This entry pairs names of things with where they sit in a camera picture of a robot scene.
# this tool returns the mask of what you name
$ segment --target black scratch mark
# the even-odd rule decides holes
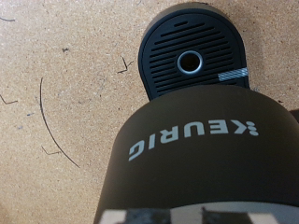
[[[6,101],[3,99],[3,97],[2,97],[1,94],[0,94],[0,97],[1,97],[1,99],[2,99],[2,101],[3,101],[3,103],[5,103],[6,105],[11,105],[11,104],[14,104],[14,103],[18,103],[18,101],[6,102]]]
[[[15,21],[15,20],[7,20],[7,19],[1,18],[1,17],[0,17],[0,20],[2,20],[2,21]]]
[[[48,151],[46,151],[45,148],[43,148],[43,146],[41,146],[41,148],[44,150],[44,152],[46,152],[47,155],[53,155],[53,154],[58,154],[58,153],[61,153],[61,151],[57,151],[57,152],[51,152],[49,153]]]
[[[125,62],[125,60],[124,60],[123,57],[122,57],[122,61],[123,61],[123,64],[124,64],[124,66],[125,66],[125,69],[122,70],[122,71],[120,71],[120,72],[118,72],[118,73],[123,73],[123,72],[128,71],[128,67],[133,63],[133,62],[130,62],[130,63],[127,65],[127,63]]]
[[[69,48],[63,49],[63,53],[65,53],[65,52],[68,51],[68,50],[69,50]]]
[[[55,138],[54,138],[54,136],[53,136],[53,134],[51,133],[51,131],[50,131],[50,128],[49,128],[49,126],[48,126],[48,123],[47,123],[47,121],[46,121],[46,117],[45,117],[45,114],[44,114],[44,108],[43,108],[43,102],[42,102],[42,91],[41,91],[41,87],[42,87],[42,84],[43,84],[43,78],[41,78],[41,80],[40,80],[40,89],[39,89],[39,102],[40,102],[40,111],[41,111],[41,115],[42,115],[42,117],[43,117],[43,120],[45,121],[45,124],[46,124],[46,127],[47,127],[47,129],[48,129],[48,132],[50,133],[50,136],[52,137],[52,139],[53,139],[53,141],[54,141],[54,143],[56,144],[56,146],[61,150],[61,152],[62,153],[64,153],[64,155],[71,161],[71,162],[73,162],[78,168],[80,168],[69,156],[67,156],[66,155],[66,153],[62,150],[62,148],[58,145],[58,143],[56,142],[56,140],[55,140]]]

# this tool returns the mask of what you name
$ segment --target keurig logo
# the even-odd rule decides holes
[[[243,134],[246,132],[246,130],[249,131],[250,135],[253,136],[258,136],[259,133],[257,132],[257,129],[255,127],[255,124],[252,121],[247,121],[245,124],[241,123],[239,120],[236,119],[231,119],[229,122],[232,122],[235,126],[236,129],[233,129],[229,131],[226,120],[225,119],[211,119],[208,121],[208,128],[205,129],[204,124],[200,121],[195,121],[195,122],[190,122],[187,123],[184,126],[184,137],[192,137],[192,132],[191,128],[194,127],[197,130],[197,135],[205,135],[205,134],[226,134],[226,133],[231,133],[234,132],[234,134]],[[172,127],[171,131],[168,130],[162,130],[160,131],[161,137],[160,137],[160,142],[161,144],[167,144],[173,141],[178,140],[178,126]],[[155,148],[155,143],[156,143],[156,133],[152,134],[149,137],[149,149]],[[130,148],[129,152],[129,161],[132,161],[145,149],[145,141],[141,140],[134,144]]]

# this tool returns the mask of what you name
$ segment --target cork surface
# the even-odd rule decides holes
[[[14,20],[0,20],[1,223],[93,223],[114,138],[148,101],[137,70],[143,32],[181,2],[0,1],[0,17]],[[299,2],[206,3],[242,35],[250,86],[299,108]],[[122,57],[132,63],[118,73]],[[51,134],[79,168],[47,154],[60,149],[41,114],[41,78]]]

